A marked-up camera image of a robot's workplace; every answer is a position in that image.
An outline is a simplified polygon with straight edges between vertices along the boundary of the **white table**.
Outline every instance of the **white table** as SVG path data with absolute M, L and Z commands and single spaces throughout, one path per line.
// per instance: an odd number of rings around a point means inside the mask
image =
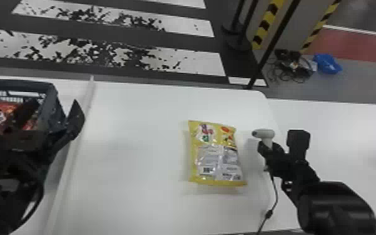
M 274 200 L 262 172 L 264 161 L 256 153 L 258 140 L 250 138 L 255 128 L 275 129 L 275 141 L 284 147 L 289 129 L 308 130 L 312 140 L 307 159 L 319 176 L 345 182 L 376 213 L 374 105 L 269 100 L 269 106 L 254 91 L 108 82 L 93 88 L 87 81 L 30 79 L 54 83 L 65 112 L 77 98 L 87 114 L 95 93 L 83 132 L 70 150 L 57 156 L 44 200 L 15 235 L 255 231 Z M 235 137 L 247 187 L 187 182 L 188 119 L 238 129 Z M 281 192 L 264 230 L 298 227 L 296 209 Z
M 246 187 L 187 181 L 190 119 L 237 128 Z M 255 128 L 278 132 L 260 92 L 97 82 L 51 234 L 255 231 L 274 197 L 250 135 Z
M 55 85 L 60 103 L 63 107 L 64 113 L 68 115 L 73 100 L 77 99 L 79 104 L 84 107 L 86 101 L 86 94 L 89 81 L 76 81 L 76 80 L 62 80 L 62 79 L 45 79 L 40 77 L 7 77 L 0 76 L 0 79 L 23 79 L 32 81 L 43 81 L 47 83 L 53 83 Z M 38 209 L 34 215 L 28 220 L 26 224 L 21 226 L 18 230 L 13 232 L 13 235 L 35 235 L 42 234 L 46 221 L 51 213 L 51 208 L 54 203 L 54 198 L 57 194 L 57 188 L 59 180 L 62 174 L 64 163 L 67 158 L 69 147 L 65 147 L 58 152 L 56 159 L 50 166 L 44 187 L 45 195 L 41 201 Z
M 376 214 L 376 105 L 277 99 L 269 104 L 282 133 L 311 133 L 307 160 L 321 179 L 343 181 Z M 279 206 L 275 213 L 283 211 Z

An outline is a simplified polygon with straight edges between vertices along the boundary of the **black pole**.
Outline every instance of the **black pole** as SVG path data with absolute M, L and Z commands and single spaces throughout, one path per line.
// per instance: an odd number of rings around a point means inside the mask
M 249 51 L 251 49 L 252 46 L 250 42 L 246 40 L 246 30 L 248 30 L 250 20 L 252 19 L 252 16 L 254 15 L 257 5 L 258 5 L 258 0 L 252 0 L 252 3 L 246 15 L 245 23 L 242 26 L 242 30 L 240 30 L 239 36 L 237 37 L 235 41 L 233 39 L 227 40 L 227 43 L 231 48 L 236 49 L 238 51 Z
M 245 89 L 252 89 L 254 87 L 254 84 L 257 80 L 258 74 L 261 73 L 262 69 L 264 68 L 265 64 L 268 61 L 268 58 L 270 58 L 272 51 L 274 50 L 275 46 L 277 45 L 279 39 L 281 38 L 281 35 L 284 32 L 285 27 L 289 23 L 289 21 L 292 19 L 292 16 L 294 12 L 297 9 L 297 6 L 299 5 L 300 0 L 293 0 L 292 4 L 290 5 L 289 9 L 287 10 L 287 13 L 285 14 L 283 20 L 280 23 L 279 28 L 277 29 L 277 32 L 275 32 L 274 37 L 271 39 L 270 44 L 268 45 L 267 50 L 265 51 L 264 55 L 261 58 L 261 61 L 258 64 L 258 68 L 254 76 L 249 80 L 248 85 Z
M 234 30 L 236 28 L 237 23 L 239 22 L 239 16 L 242 12 L 242 8 L 244 7 L 245 0 L 240 0 L 239 4 L 237 5 L 235 17 L 233 18 L 232 24 L 230 24 L 230 29 Z
M 242 9 L 244 8 L 245 0 L 239 0 L 239 3 L 236 8 L 235 16 L 233 17 L 233 20 L 229 26 L 222 25 L 222 30 L 227 34 L 233 34 L 236 35 L 239 33 L 239 30 L 237 30 L 237 24 L 239 23 L 239 16 L 242 12 Z
M 246 15 L 244 26 L 242 27 L 242 30 L 240 31 L 239 38 L 237 39 L 237 44 L 241 44 L 244 37 L 246 37 L 246 30 L 248 30 L 250 20 L 252 19 L 252 16 L 254 15 L 255 9 L 257 8 L 258 0 L 252 0 L 252 4 L 250 5 L 248 15 Z

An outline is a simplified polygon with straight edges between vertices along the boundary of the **black robotic arm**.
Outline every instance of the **black robotic arm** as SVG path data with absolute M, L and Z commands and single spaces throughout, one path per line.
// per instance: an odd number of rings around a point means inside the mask
M 271 178 L 281 178 L 281 188 L 297 208 L 300 227 L 316 235 L 374 235 L 376 217 L 370 206 L 342 182 L 321 181 L 305 159 L 310 134 L 290 130 L 289 153 L 272 142 L 272 130 L 255 130 L 258 152 L 265 158 Z

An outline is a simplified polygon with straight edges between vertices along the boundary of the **yellow snack bag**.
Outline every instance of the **yellow snack bag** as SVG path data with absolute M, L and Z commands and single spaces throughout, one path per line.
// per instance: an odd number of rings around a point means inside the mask
M 189 121 L 191 182 L 215 186 L 246 185 L 239 164 L 236 128 L 217 123 Z

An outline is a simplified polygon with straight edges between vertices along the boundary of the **blue bag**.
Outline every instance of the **blue bag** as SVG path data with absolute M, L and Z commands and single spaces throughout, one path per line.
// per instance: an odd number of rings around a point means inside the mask
M 341 65 L 335 62 L 330 54 L 315 54 L 313 61 L 318 63 L 318 70 L 327 74 L 337 74 L 342 71 Z

